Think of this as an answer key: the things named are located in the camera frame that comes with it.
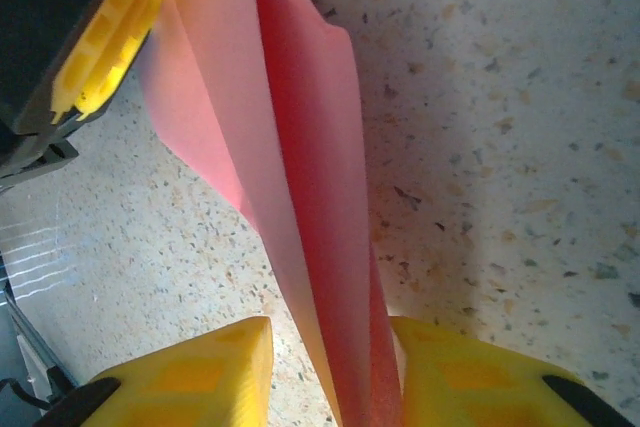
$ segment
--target black plastic part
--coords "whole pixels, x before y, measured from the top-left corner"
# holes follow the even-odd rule
[[[18,136],[0,122],[0,165],[4,164],[11,152],[15,151],[18,142]]]
[[[78,387],[49,410],[33,427],[80,427],[120,387],[113,377]]]
[[[34,397],[33,395],[29,394],[26,390],[24,390],[20,385],[20,382],[18,382],[16,379],[1,379],[0,391],[4,389],[7,385],[11,387],[11,390],[13,390],[13,393],[16,394],[16,396],[23,402],[26,402],[27,404],[33,405],[34,407],[37,407],[42,410],[49,410],[51,408],[51,404],[49,402],[47,402],[46,400],[38,399],[37,397]]]
[[[542,380],[593,427],[634,427],[584,385],[557,375],[545,375]]]
[[[49,385],[51,386],[51,395],[47,401],[49,401],[51,405],[60,402],[74,389],[74,385],[57,365],[47,369],[47,379],[49,379]]]
[[[0,193],[25,180],[58,170],[78,156],[78,151],[66,140],[51,144],[37,160],[19,172],[9,172],[0,177]]]
[[[38,160],[48,147],[48,143],[45,142],[44,138],[37,135],[16,136],[10,150],[0,153],[0,179],[18,174],[25,167]]]

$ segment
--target floor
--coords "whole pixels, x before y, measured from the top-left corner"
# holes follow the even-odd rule
[[[390,311],[557,363],[640,423],[640,0],[314,1],[354,42]],[[72,373],[263,313],[270,425],[334,424],[258,236],[160,144],[135,72],[72,143],[0,198],[19,304]]]

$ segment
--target yellow plastic foot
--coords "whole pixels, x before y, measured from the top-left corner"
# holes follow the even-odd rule
[[[554,365],[406,317],[391,320],[407,354],[406,427],[590,427],[547,386]]]
[[[265,427],[273,345],[253,317],[109,369],[116,392],[83,427]]]

